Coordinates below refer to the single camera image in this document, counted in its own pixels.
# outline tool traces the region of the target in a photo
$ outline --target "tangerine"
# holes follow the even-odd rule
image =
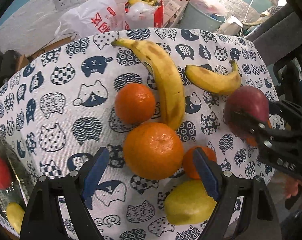
[[[143,123],[133,129],[123,145],[126,165],[145,179],[165,179],[182,165],[183,146],[179,136],[164,123]]]
[[[125,85],[115,98],[115,113],[125,124],[139,124],[149,120],[155,113],[155,98],[142,84]]]
[[[271,125],[270,120],[268,120],[267,123],[268,123],[268,126],[272,129],[272,125]],[[253,146],[253,147],[257,147],[257,142],[255,141],[253,136],[247,137],[246,143]]]
[[[208,157],[209,160],[211,161],[217,161],[217,156],[215,155],[215,152],[208,148],[208,147],[203,147],[203,146],[195,146],[192,147],[187,151],[187,153],[183,157],[183,162],[182,166],[185,171],[185,173],[191,178],[191,179],[200,179],[200,176],[196,170],[196,167],[193,163],[193,151],[196,148],[202,148],[202,150],[205,152],[206,156]]]

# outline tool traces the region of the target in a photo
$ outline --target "cat pattern tablecloth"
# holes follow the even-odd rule
[[[79,170],[99,147],[107,147],[109,165],[95,194],[86,201],[105,239],[195,240],[206,221],[175,226],[164,212],[165,198],[188,180],[183,168],[170,178],[149,180],[133,174],[125,165],[123,141],[134,126],[123,124],[116,116],[115,96],[128,83],[145,84],[157,101],[150,121],[159,122],[161,111],[153,76],[131,50],[111,46],[118,37],[156,42],[176,64],[186,97],[185,118],[177,130],[185,150],[208,146],[215,151],[223,171],[248,179],[261,175],[266,183],[270,181],[274,169],[261,163],[258,150],[226,126],[223,109],[227,96],[203,91],[185,74],[185,66],[193,64],[226,75],[231,71],[229,60],[234,59],[243,86],[257,87],[268,100],[277,100],[267,68],[250,41],[202,30],[109,32],[43,54],[0,89],[0,134],[12,145],[34,182],[42,174],[54,179]],[[270,121],[274,128],[283,128],[280,117],[270,116]],[[64,198],[59,201],[67,232],[76,239]],[[242,198],[238,198],[230,222],[238,218],[241,205]],[[0,222],[12,231],[1,216]]]

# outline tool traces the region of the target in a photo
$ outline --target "robotic hand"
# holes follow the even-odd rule
[[[254,136],[261,162],[302,180],[302,108],[288,101],[273,101],[270,113],[285,119],[292,131],[270,129],[266,123],[244,112],[233,112],[231,116],[234,123]],[[26,208],[20,239],[47,240],[47,234],[39,234],[41,231],[50,232],[56,240],[69,239],[58,202],[58,196],[64,196],[78,238],[103,240],[85,201],[94,194],[108,161],[109,152],[101,147],[79,171],[71,171],[58,179],[40,176]],[[208,195],[217,202],[198,240],[224,238],[238,196],[244,197],[242,209],[229,239],[281,239],[275,207],[260,176],[249,180],[222,171],[201,148],[194,150],[193,161]]]

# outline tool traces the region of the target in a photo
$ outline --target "white cable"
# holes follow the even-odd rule
[[[245,17],[244,17],[244,20],[243,20],[243,23],[242,23],[242,27],[241,27],[241,30],[240,30],[240,36],[239,36],[239,37],[241,37],[242,30],[243,30],[243,25],[244,25],[244,23],[245,23],[245,21],[246,21],[247,13],[249,12],[249,9],[250,9],[252,3],[253,3],[253,0],[251,0],[250,5],[249,5],[249,8],[248,8],[247,11],[246,11],[246,14],[245,14]]]

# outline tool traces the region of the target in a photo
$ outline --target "gray bucket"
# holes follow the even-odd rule
[[[209,15],[201,12],[194,7],[190,2],[188,3],[182,21],[180,23],[181,29],[200,29],[208,32],[214,32],[222,23],[226,21],[224,16],[217,16],[219,20],[213,19]]]

